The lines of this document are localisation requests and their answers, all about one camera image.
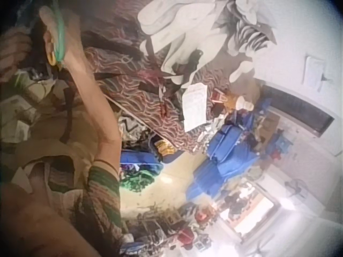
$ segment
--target floor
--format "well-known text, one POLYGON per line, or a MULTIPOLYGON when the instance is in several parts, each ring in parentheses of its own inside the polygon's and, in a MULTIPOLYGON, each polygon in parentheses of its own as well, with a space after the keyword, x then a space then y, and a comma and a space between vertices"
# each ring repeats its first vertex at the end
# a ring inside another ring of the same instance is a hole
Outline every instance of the floor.
POLYGON ((156 204, 162 209, 179 207, 186 201, 185 192, 193 180, 193 172, 206 159, 204 154, 182 154, 170 164, 165 164, 155 183, 134 193, 121 188, 121 213, 133 217, 156 204))

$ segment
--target paper pattern piece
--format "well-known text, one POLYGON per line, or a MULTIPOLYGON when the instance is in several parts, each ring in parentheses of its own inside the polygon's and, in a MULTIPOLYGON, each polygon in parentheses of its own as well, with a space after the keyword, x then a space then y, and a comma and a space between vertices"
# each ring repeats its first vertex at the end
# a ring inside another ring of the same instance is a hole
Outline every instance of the paper pattern piece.
POLYGON ((308 56, 306 58, 303 84, 315 90, 322 85, 322 77, 325 71, 325 62, 308 56))
POLYGON ((190 85, 182 95, 184 130, 188 132, 206 123, 207 86, 203 83, 190 85))

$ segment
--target patterned tablecloth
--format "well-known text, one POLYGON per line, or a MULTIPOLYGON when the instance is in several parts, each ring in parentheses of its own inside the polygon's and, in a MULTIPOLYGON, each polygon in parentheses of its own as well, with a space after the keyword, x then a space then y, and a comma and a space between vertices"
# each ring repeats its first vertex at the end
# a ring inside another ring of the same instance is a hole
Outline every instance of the patterned tablecloth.
MULTIPOLYGON (((104 26, 101 22, 89 22, 83 24, 83 30, 96 32, 108 40, 125 43, 127 45, 139 47, 139 44, 146 38, 146 35, 139 29, 138 36, 128 33, 123 24, 114 17, 121 17, 129 21, 136 22, 138 12, 151 0, 116 0, 106 1, 106 6, 98 10, 97 17, 112 24, 104 26)), ((168 52, 169 46, 165 47, 156 54, 159 65, 162 64, 168 52)), ((118 54, 113 51, 105 51, 96 48, 87 48, 86 55, 90 60, 94 72, 125 73, 128 69, 132 72, 151 69, 151 63, 146 57, 140 61, 133 61, 128 56, 118 54)), ((193 83, 202 82, 208 85, 207 91, 207 120, 211 119, 212 102, 209 100, 214 87, 220 89, 230 88, 234 93, 244 94, 247 100, 258 98, 254 71, 241 76, 232 85, 229 84, 230 74, 236 70, 242 60, 248 59, 245 55, 239 54, 231 57, 226 53, 225 47, 219 52, 217 57, 200 69, 195 75, 193 83)), ((151 83, 158 87, 158 79, 144 80, 128 75, 121 75, 112 79, 100 81, 103 91, 115 102, 120 104, 129 113, 133 114, 144 122, 156 133, 169 140, 177 148, 192 152, 198 145, 197 139, 203 131, 203 126, 199 126, 190 132, 185 132, 183 123, 178 119, 178 112, 173 104, 166 100, 169 115, 161 118, 160 102, 157 95, 143 92, 138 89, 140 82, 151 83)))

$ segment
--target scissors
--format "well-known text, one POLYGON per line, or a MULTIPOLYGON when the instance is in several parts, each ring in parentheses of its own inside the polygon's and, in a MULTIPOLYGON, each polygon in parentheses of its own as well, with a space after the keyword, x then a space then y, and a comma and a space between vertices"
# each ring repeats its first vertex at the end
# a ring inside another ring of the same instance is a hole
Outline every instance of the scissors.
POLYGON ((48 62, 51 66, 55 66, 57 62, 61 62, 65 55, 64 21, 58 7, 58 0, 53 0, 53 12, 57 23, 57 42, 54 42, 51 37, 51 43, 54 44, 54 50, 52 52, 47 52, 48 62))

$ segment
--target green scissors handle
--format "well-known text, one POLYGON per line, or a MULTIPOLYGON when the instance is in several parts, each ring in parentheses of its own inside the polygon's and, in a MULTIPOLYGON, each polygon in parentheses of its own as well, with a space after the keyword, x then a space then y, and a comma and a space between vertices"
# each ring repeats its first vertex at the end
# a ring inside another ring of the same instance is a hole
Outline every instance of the green scissors handle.
POLYGON ((55 57, 58 62, 61 62, 65 55, 65 41, 64 41, 64 21, 61 11, 58 7, 58 1, 53 0, 53 10, 56 17, 57 23, 57 42, 54 43, 55 57))

